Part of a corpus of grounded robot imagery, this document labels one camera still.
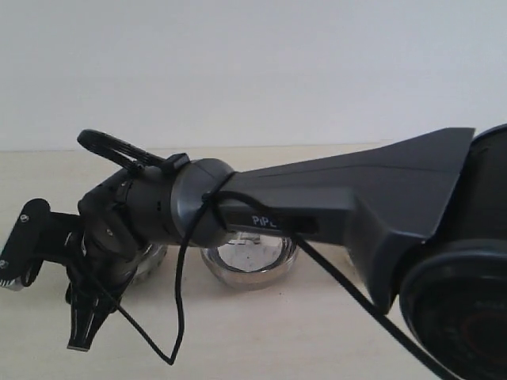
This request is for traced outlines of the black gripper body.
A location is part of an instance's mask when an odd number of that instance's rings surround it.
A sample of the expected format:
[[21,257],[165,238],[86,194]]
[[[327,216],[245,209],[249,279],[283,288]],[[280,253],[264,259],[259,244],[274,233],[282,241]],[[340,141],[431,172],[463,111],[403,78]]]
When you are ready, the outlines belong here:
[[139,242],[126,212],[126,196],[131,185],[129,180],[102,183],[78,201],[84,226],[82,270],[116,298],[123,296],[139,265]]

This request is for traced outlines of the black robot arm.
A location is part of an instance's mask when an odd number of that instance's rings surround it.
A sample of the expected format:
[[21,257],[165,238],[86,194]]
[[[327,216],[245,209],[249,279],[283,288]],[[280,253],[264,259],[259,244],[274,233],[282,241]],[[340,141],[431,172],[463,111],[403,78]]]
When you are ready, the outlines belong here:
[[152,243],[287,238],[440,378],[505,378],[505,125],[245,172],[90,129],[78,142],[119,170],[78,202],[72,303],[117,308]]

